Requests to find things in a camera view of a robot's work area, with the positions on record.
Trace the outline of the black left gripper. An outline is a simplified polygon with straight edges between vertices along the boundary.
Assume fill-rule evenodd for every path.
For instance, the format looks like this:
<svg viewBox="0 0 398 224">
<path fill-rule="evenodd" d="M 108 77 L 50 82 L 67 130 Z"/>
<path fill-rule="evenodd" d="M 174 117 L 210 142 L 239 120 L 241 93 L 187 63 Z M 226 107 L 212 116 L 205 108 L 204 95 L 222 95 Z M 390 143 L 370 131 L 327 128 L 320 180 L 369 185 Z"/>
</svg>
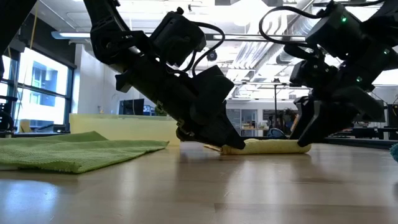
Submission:
<svg viewBox="0 0 398 224">
<path fill-rule="evenodd" d="M 176 135 L 181 141 L 195 141 L 212 146 L 224 145 L 243 149 L 244 140 L 228 121 L 215 121 L 225 109 L 229 79 L 218 66 L 212 66 L 194 77 L 186 73 L 176 76 L 159 65 L 135 66 L 115 76 L 116 89 L 126 92 L 130 87 L 159 103 L 176 120 Z"/>
</svg>

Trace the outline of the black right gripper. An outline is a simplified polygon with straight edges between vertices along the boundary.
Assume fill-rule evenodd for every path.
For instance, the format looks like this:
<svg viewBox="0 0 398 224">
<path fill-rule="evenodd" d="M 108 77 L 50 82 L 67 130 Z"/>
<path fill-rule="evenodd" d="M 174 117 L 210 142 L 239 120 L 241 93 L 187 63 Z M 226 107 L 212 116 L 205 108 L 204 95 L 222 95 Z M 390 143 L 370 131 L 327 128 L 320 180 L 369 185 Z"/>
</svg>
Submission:
<svg viewBox="0 0 398 224">
<path fill-rule="evenodd" d="M 319 142 L 337 133 L 353 121 L 384 122 L 384 103 L 359 86 L 346 86 L 329 93 L 311 90 L 294 101 L 298 119 L 290 139 L 298 139 L 300 147 Z"/>
</svg>

